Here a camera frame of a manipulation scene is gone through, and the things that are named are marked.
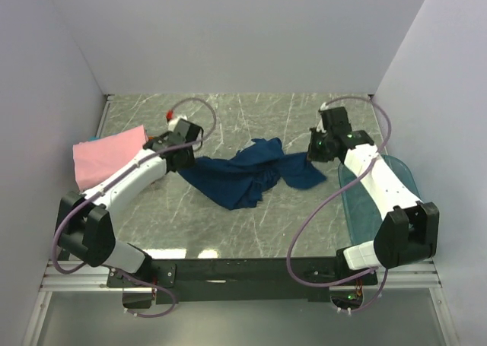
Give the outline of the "blue t shirt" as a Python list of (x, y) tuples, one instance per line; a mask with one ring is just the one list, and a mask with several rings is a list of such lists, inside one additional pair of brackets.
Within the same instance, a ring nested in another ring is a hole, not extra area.
[(280, 138), (254, 138), (250, 146), (231, 159), (199, 157), (192, 167), (178, 173), (228, 210), (255, 208), (263, 200), (263, 193), (281, 179), (298, 190), (312, 189), (326, 181), (305, 152), (286, 154)]

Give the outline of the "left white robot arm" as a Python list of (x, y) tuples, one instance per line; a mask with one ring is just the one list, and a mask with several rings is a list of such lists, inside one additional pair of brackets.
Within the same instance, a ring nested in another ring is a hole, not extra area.
[(59, 205), (53, 255), (63, 249), (91, 267), (107, 266), (122, 271), (134, 286), (156, 282), (152, 257), (118, 240), (113, 222), (142, 190), (170, 172), (195, 163), (193, 145), (202, 143), (204, 130), (182, 116), (169, 129), (149, 139), (123, 168), (92, 189), (69, 192)]

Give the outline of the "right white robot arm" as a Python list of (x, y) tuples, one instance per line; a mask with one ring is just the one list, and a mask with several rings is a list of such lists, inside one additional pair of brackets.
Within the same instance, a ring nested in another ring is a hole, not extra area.
[(424, 203), (398, 179), (363, 130), (355, 131), (343, 107), (320, 110), (320, 122), (311, 130), (307, 156), (311, 161), (339, 159), (355, 180), (337, 191), (341, 195), (362, 185), (382, 219), (372, 240), (341, 249), (336, 254), (337, 284), (351, 284), (367, 268), (392, 269), (434, 257), (440, 213)]

